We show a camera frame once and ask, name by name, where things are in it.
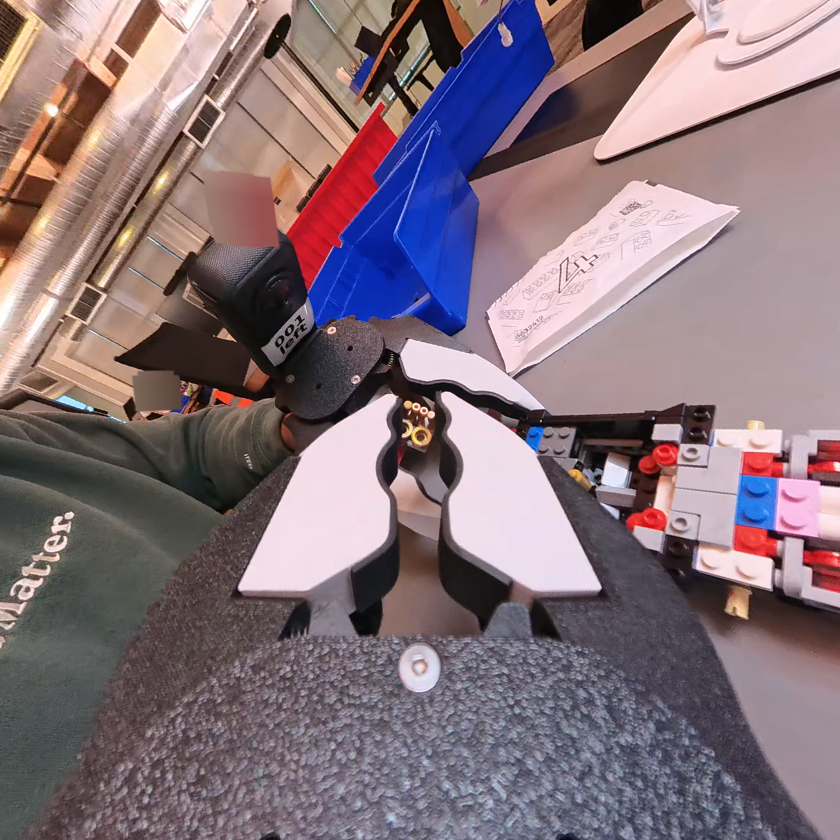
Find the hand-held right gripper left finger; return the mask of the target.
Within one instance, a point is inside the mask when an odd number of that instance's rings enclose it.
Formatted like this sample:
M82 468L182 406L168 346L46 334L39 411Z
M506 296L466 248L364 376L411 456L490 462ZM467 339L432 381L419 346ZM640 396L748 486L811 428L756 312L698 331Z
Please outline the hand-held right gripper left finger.
M248 597L368 610L399 572L397 439L403 404L384 395L303 452L238 583Z

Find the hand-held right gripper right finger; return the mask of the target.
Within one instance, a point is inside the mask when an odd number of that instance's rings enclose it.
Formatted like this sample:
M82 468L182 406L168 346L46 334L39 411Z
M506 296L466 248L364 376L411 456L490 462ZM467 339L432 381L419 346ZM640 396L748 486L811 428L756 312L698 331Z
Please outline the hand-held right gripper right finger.
M487 413L436 394L444 486L437 540L445 593L490 633L560 634L547 601L591 600L602 583L537 455Z

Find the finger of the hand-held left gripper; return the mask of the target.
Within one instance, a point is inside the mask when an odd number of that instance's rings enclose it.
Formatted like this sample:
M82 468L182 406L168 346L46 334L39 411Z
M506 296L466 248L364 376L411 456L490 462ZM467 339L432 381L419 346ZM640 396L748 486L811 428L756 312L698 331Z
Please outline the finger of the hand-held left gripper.
M404 380L419 395L453 393L473 407L517 419L544 411L522 385L477 354L409 339L398 361Z
M396 477L399 523L437 540L447 487L439 475L439 449L406 449Z

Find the gold lego engine assembly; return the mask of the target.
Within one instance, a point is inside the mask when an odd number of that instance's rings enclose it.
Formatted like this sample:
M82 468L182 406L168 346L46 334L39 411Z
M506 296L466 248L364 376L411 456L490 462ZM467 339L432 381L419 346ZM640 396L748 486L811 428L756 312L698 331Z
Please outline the gold lego engine assembly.
M435 434L436 412L425 402L405 400L402 408L401 446L427 452Z

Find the blue plastic parts bin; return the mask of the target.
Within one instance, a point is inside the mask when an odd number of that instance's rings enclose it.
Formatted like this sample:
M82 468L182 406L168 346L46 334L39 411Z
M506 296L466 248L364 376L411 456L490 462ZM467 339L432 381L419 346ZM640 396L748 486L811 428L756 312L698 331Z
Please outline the blue plastic parts bin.
M467 322L479 200L436 122L340 235L309 289L315 322Z

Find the black lego car model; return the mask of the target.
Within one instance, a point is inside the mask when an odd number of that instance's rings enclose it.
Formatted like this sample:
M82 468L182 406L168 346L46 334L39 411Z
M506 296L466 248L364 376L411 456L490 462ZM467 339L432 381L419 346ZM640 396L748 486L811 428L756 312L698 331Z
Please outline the black lego car model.
M723 428L716 412L686 403L617 414L542 409L513 428L678 584L726 584L727 614L748 618L754 592L838 614L838 429Z

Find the white book stand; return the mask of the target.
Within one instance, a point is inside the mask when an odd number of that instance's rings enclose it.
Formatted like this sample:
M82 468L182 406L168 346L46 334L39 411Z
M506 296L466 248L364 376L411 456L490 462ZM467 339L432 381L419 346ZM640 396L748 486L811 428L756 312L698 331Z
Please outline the white book stand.
M838 1L688 2L671 41L595 147L610 161L837 74Z

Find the person's left forearm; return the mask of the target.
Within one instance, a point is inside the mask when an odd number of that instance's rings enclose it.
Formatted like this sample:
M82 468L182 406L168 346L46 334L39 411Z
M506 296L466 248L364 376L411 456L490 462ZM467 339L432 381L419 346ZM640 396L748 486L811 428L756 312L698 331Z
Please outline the person's left forearm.
M168 414L120 431L133 469L219 512L235 507L297 450L287 415L271 400Z

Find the white numbered paper bag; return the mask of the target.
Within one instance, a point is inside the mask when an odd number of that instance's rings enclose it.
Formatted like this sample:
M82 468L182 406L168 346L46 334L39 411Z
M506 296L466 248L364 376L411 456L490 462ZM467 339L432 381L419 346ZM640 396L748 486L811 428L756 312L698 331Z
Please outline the white numbered paper bag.
M505 371L538 364L705 248L740 208L632 181L486 312Z

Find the red plastic bin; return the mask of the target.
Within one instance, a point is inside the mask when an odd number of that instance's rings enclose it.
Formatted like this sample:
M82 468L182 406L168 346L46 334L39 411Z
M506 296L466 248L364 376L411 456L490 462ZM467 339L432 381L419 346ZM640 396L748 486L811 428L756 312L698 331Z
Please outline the red plastic bin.
M317 186L287 236L297 253L306 286L311 287L340 235L377 189L373 174L397 137L378 103L347 150Z

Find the wooden office desk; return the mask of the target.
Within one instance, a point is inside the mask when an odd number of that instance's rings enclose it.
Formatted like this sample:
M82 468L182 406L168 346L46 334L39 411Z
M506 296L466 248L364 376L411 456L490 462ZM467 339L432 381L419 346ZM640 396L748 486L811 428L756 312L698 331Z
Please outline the wooden office desk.
M394 2L392 18L383 32L376 34L362 27L355 41L355 48L372 58L366 75L352 82L356 103L373 104L384 87L390 87L397 98L408 102L396 71L406 56L408 39L417 26L423 27L432 61L443 74L460 64L463 52L475 36L455 2Z

